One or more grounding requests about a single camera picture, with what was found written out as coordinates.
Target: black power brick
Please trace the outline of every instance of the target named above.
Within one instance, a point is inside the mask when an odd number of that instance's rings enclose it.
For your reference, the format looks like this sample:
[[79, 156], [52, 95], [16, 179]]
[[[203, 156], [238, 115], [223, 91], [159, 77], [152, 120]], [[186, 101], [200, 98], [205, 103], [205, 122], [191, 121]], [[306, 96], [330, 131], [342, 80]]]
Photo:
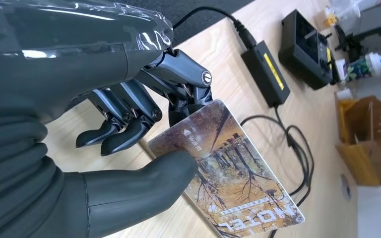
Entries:
[[242, 54], [242, 59], [270, 108], [285, 102], [290, 89], [282, 76], [265, 41]]

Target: clear plastic cover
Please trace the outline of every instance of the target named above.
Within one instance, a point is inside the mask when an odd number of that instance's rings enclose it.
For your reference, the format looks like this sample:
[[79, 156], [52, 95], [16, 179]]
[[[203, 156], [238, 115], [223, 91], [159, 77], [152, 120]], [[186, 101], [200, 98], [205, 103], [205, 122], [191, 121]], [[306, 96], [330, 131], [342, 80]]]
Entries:
[[2, 42], [0, 54], [27, 59], [164, 50], [173, 40], [159, 12], [105, 0], [0, 0], [0, 17], [0, 35], [17, 46]]

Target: black box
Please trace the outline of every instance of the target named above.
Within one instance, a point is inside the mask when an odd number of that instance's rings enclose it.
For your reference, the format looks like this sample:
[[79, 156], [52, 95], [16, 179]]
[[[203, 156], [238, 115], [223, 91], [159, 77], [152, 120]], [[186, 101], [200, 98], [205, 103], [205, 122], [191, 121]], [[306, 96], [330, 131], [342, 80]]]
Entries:
[[280, 62], [298, 79], [317, 90], [332, 80], [332, 59], [327, 39], [297, 11], [282, 21]]

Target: forest image on card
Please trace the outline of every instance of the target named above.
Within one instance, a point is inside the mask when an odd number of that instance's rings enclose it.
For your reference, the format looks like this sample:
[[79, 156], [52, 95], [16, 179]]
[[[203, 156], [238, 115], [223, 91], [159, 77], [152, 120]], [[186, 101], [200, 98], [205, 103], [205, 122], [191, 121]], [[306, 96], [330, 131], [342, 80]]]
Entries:
[[304, 217], [220, 100], [148, 143], [160, 156], [187, 150], [199, 165], [185, 193], [216, 231], [240, 238], [298, 224]]

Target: wooden surface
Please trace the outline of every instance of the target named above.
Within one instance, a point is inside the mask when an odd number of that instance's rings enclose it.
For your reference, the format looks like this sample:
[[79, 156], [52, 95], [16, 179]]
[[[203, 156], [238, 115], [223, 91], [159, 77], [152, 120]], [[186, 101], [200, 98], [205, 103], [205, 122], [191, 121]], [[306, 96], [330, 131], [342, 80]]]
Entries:
[[[311, 23], [315, 23], [313, 16], [326, 4], [324, 0], [255, 0], [235, 12], [234, 16], [244, 23], [258, 42], [266, 41], [279, 63], [281, 20], [297, 8]], [[227, 19], [178, 48], [211, 71], [213, 97], [222, 99], [239, 121], [255, 114], [274, 116], [240, 57], [243, 48]], [[280, 115], [285, 125], [295, 124], [305, 133], [315, 157], [316, 169], [312, 192], [301, 206], [306, 221], [280, 229], [275, 237], [356, 238], [357, 189], [334, 147], [339, 141], [333, 97], [336, 88], [326, 87], [314, 92], [278, 65], [291, 89], [286, 103], [279, 108]], [[163, 109], [164, 118], [150, 130], [141, 144], [168, 128], [167, 100], [154, 93], [151, 95]], [[108, 157], [99, 156], [98, 145], [75, 149], [76, 136], [86, 129], [99, 127], [101, 120], [97, 110], [89, 102], [84, 102], [48, 125], [50, 134], [46, 142], [49, 154], [57, 159], [57, 164], [64, 171], [137, 169], [149, 162], [148, 155], [139, 145]], [[301, 168], [293, 152], [287, 148], [282, 131], [261, 119], [249, 122], [244, 129], [286, 190], [296, 188], [302, 180]], [[347, 201], [341, 192], [341, 174], [347, 175], [352, 185], [351, 201]], [[294, 199], [298, 201], [301, 196], [296, 195]], [[166, 212], [108, 237], [210, 238], [215, 234], [181, 197]], [[263, 238], [267, 234], [254, 237]]]

